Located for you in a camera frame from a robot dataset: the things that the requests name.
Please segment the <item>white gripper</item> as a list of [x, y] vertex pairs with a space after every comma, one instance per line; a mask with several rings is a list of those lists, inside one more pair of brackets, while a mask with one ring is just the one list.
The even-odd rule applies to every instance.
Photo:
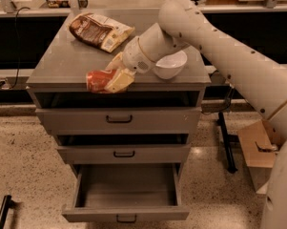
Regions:
[[106, 66], [106, 71], [118, 70], [105, 86], [105, 90], [109, 93], [121, 92], [134, 82], [135, 73], [147, 73], [154, 66], [155, 63], [145, 55], [140, 47], [139, 37], [136, 36]]

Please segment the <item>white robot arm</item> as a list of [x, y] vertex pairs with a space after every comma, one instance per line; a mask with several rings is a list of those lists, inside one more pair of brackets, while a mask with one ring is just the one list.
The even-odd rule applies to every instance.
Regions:
[[145, 73], [162, 57], [199, 50], [276, 131], [281, 146], [268, 182], [261, 229], [287, 229], [287, 69], [214, 27], [190, 0], [166, 0], [156, 24], [108, 65]]

